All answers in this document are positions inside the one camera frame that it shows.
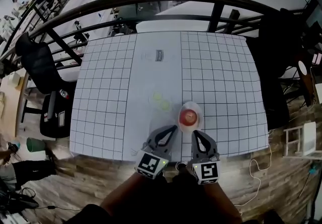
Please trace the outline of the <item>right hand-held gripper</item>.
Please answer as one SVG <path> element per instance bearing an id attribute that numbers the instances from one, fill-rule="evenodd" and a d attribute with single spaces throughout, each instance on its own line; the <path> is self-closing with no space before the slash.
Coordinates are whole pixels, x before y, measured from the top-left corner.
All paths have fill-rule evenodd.
<path id="1" fill-rule="evenodd" d="M 215 140 L 202 131 L 194 130 L 192 153 L 191 172 L 198 185 L 216 183 L 220 177 L 221 163 Z"/>

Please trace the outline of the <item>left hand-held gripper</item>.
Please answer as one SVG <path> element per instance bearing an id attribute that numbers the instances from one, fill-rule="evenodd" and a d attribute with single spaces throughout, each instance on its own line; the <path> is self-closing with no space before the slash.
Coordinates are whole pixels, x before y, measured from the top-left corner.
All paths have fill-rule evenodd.
<path id="1" fill-rule="evenodd" d="M 152 131 L 143 144 L 143 149 L 147 149 L 148 152 L 156 152 L 159 157 L 140 151 L 135 164 L 136 172 L 147 178 L 155 179 L 169 163 L 177 134 L 178 127 L 176 125 L 163 126 Z"/>

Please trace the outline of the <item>red apple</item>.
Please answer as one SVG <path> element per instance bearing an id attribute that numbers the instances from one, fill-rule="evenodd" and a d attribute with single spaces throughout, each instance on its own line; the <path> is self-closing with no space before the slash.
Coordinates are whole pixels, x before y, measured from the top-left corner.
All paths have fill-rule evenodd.
<path id="1" fill-rule="evenodd" d="M 197 120 L 198 115 L 192 109 L 184 109 L 180 112 L 179 122 L 184 126 L 193 126 Z"/>

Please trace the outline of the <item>person's left forearm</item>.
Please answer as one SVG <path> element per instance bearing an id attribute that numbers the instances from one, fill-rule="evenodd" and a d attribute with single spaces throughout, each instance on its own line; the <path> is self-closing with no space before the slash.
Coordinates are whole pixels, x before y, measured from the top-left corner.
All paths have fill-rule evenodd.
<path id="1" fill-rule="evenodd" d="M 115 190 L 110 192 L 100 204 L 110 216 L 114 216 L 131 203 L 132 200 L 150 184 L 152 180 L 134 173 Z"/>

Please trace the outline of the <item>person's right forearm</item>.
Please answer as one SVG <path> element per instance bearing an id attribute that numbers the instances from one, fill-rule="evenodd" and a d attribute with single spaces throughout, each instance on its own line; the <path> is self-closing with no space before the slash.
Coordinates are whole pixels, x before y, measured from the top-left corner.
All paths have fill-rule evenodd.
<path id="1" fill-rule="evenodd" d="M 218 183 L 207 184 L 204 186 L 204 190 L 209 203 L 217 213 L 217 220 L 219 224 L 243 223 L 239 211 L 227 197 Z"/>

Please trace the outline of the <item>person's black clothing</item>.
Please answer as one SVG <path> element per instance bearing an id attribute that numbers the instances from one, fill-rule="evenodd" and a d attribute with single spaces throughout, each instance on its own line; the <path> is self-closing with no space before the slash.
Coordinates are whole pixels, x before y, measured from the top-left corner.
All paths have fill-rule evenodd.
<path id="1" fill-rule="evenodd" d="M 186 167 L 171 182 L 159 175 L 114 216 L 100 205 L 88 204 L 64 224 L 219 224 L 204 186 L 198 185 Z M 242 224 L 285 224 L 273 210 L 266 212 L 262 221 L 242 221 Z"/>

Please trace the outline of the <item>white grid tablecloth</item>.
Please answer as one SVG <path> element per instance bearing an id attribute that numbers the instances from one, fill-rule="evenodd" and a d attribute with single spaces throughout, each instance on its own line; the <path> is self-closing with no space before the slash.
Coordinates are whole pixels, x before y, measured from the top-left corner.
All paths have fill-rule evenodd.
<path id="1" fill-rule="evenodd" d="M 70 151 L 134 161 L 150 133 L 178 125 L 199 105 L 222 156 L 268 146 L 260 78 L 246 39 L 206 32 L 150 32 L 91 41 L 73 100 Z M 161 109 L 159 92 L 171 104 Z"/>

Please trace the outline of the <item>white stool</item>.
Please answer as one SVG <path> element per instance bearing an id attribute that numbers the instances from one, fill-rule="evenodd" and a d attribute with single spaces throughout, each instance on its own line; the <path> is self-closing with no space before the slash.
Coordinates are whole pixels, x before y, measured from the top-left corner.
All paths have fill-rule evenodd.
<path id="1" fill-rule="evenodd" d="M 309 122 L 302 126 L 287 128 L 285 132 L 285 158 L 322 160 L 322 151 L 316 149 L 316 123 Z"/>

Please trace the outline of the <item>black mesh office chair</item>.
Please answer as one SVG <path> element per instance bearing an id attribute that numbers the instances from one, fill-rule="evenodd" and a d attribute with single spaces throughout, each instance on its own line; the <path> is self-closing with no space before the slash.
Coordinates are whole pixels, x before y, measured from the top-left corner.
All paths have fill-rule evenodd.
<path id="1" fill-rule="evenodd" d="M 262 97 L 268 129 L 286 125 L 290 120 L 287 100 L 303 96 L 307 105 L 313 102 L 312 81 L 309 74 L 303 74 L 299 62 L 308 70 L 308 55 L 303 48 L 302 23 L 298 16 L 287 9 L 273 15 L 264 15 L 260 21 L 259 36 L 252 51 L 260 77 Z M 298 71 L 299 89 L 285 95 L 279 78 L 288 67 Z"/>
<path id="2" fill-rule="evenodd" d="M 16 55 L 39 92 L 45 95 L 40 115 L 40 133 L 50 138 L 70 135 L 71 114 L 76 82 L 68 82 L 59 75 L 49 46 L 34 42 L 28 33 L 15 44 Z"/>

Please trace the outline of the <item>green bin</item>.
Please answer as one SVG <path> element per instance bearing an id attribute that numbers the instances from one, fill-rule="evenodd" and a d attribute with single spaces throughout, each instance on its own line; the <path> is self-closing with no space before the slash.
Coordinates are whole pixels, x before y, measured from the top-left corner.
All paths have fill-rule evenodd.
<path id="1" fill-rule="evenodd" d="M 26 140 L 27 150 L 31 153 L 41 152 L 46 150 L 46 143 L 43 140 L 35 138 L 27 138 Z"/>

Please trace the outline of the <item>light wooden desk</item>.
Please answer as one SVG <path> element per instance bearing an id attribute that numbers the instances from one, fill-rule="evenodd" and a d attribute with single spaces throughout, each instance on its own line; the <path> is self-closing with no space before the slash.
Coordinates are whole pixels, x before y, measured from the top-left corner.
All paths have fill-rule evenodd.
<path id="1" fill-rule="evenodd" d="M 0 118 L 0 132 L 7 140 L 14 140 L 17 136 L 27 82 L 28 73 L 24 68 L 2 79 L 0 92 L 4 93 L 4 109 Z"/>

